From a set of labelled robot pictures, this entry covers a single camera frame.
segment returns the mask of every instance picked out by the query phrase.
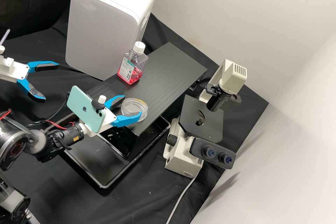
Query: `white cable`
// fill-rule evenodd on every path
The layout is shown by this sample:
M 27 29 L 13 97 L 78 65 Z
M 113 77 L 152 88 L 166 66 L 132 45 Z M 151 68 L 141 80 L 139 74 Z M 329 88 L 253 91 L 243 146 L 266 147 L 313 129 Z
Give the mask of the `white cable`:
M 181 195 L 180 195 L 179 199 L 177 200 L 177 202 L 176 202 L 176 204 L 175 204 L 175 206 L 174 206 L 174 208 L 173 208 L 173 210 L 172 210 L 172 212 L 171 212 L 171 214 L 170 214 L 170 216 L 169 216 L 169 218 L 168 218 L 166 224 L 169 224 L 170 219 L 173 217 L 173 215 L 174 215 L 174 213 L 175 213 L 175 210 L 176 210 L 178 204 L 180 203 L 180 201 L 181 201 L 183 195 L 186 193 L 186 191 L 189 189 L 189 187 L 190 187 L 190 186 L 192 185 L 192 183 L 195 181 L 195 179 L 196 179 L 197 175 L 199 174 L 199 172 L 200 172 L 200 171 L 197 172 L 197 174 L 195 175 L 195 177 L 190 181 L 189 185 L 187 185 L 187 187 L 186 187 L 186 188 L 184 189 L 184 191 L 181 193 Z

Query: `microscope base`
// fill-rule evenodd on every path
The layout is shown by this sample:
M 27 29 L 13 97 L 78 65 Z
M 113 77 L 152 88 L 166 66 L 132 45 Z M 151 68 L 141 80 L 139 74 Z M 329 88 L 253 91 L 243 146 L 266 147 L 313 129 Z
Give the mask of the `microscope base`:
M 171 146 L 166 143 L 164 147 L 165 168 L 185 177 L 193 178 L 202 168 L 203 160 L 190 154 L 189 149 L 194 137 L 187 135 L 178 121 L 179 118 L 173 119 L 169 130 L 169 134 L 177 136 L 176 144 Z

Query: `microscope focus knob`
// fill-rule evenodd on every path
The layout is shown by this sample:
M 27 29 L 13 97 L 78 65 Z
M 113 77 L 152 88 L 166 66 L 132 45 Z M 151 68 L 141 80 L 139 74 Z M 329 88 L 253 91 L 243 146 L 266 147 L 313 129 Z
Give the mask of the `microscope focus knob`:
M 169 134 L 167 137 L 167 144 L 175 146 L 176 142 L 177 142 L 177 136 Z

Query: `smartphone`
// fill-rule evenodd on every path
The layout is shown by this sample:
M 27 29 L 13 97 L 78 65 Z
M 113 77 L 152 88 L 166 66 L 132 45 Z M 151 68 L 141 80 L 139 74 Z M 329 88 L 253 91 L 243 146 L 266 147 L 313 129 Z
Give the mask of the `smartphone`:
M 8 34 L 10 32 L 10 29 L 4 26 L 0 26 L 0 46 L 3 44 L 3 42 L 6 40 Z
M 73 86 L 66 105 L 78 116 L 94 133 L 99 133 L 106 113 L 104 109 L 97 110 L 92 104 L 92 98 L 79 87 Z

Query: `black tray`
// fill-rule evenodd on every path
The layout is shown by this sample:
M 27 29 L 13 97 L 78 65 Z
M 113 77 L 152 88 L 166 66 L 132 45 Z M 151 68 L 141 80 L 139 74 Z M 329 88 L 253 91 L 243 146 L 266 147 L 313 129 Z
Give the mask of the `black tray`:
M 76 120 L 78 120 L 77 116 L 71 114 L 57 123 L 65 126 L 70 121 Z M 109 141 L 102 136 L 104 133 L 94 137 L 86 135 L 82 141 L 71 146 L 72 150 L 65 150 L 64 153 L 85 171 L 99 187 L 106 189 L 163 136 L 169 128 L 170 123 L 166 119 L 162 116 L 157 118 L 139 137 L 133 138 L 127 157 L 123 157 L 120 151 L 113 146 L 112 140 Z M 53 129 L 55 128 L 51 126 L 45 131 Z

